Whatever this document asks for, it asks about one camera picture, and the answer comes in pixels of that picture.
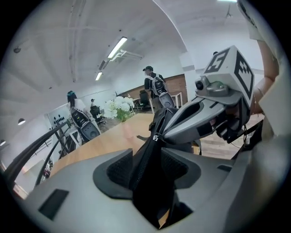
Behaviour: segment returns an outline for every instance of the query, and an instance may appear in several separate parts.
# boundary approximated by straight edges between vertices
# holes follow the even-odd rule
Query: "brick wall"
[[[188,101],[185,75],[184,74],[176,75],[173,77],[166,78],[165,80],[168,86],[168,92],[170,94],[182,92],[183,104],[185,104]],[[130,94],[131,98],[137,99],[140,97],[140,91],[144,89],[145,89],[144,86],[139,86],[134,89],[128,90],[126,92],[123,92],[120,95],[127,96],[128,94]]]

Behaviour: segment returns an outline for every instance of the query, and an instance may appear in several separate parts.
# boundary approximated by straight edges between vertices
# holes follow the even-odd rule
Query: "fluorescent light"
[[[224,1],[224,2],[237,2],[237,0],[217,0],[217,1]]]
[[[25,123],[25,119],[20,118],[20,119],[18,120],[18,125],[19,125],[19,126],[21,126],[21,125],[24,124],[24,123]]]
[[[5,143],[6,143],[6,141],[1,140],[0,147],[3,146]]]
[[[114,47],[114,49],[111,51],[111,53],[109,54],[108,58],[112,58],[115,53],[117,53],[117,51],[121,48],[121,46],[127,41],[126,37],[122,37],[120,39],[120,41],[117,43],[117,45]]]
[[[97,77],[96,77],[96,79],[95,79],[95,81],[97,81],[101,77],[101,75],[102,75],[102,72],[99,72]]]

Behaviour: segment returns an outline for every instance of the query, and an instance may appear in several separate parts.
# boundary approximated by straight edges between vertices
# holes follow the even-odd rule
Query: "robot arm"
[[[196,98],[173,116],[164,130],[164,140],[172,144],[192,142],[215,131],[228,143],[237,139],[251,116],[254,79],[235,46],[216,53],[195,81]],[[227,115],[226,110],[235,106],[238,116]]]

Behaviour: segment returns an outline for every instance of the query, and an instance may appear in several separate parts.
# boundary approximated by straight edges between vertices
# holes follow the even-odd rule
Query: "flower vase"
[[[124,138],[132,138],[134,137],[134,133],[130,127],[130,125],[127,122],[122,122],[121,123],[122,131],[123,131],[123,137]]]

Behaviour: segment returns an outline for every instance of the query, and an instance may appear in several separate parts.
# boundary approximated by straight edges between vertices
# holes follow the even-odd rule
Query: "arched ceiling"
[[[169,17],[190,30],[225,23],[227,9],[228,3],[216,0],[44,1],[19,28],[0,67],[0,139],[9,140],[21,129],[19,118],[29,121],[64,104],[72,88],[110,86],[130,62],[110,62],[100,80],[95,77],[122,36],[128,37],[122,49],[141,55],[163,38],[185,52]],[[232,21],[243,20],[235,7],[231,14]]]

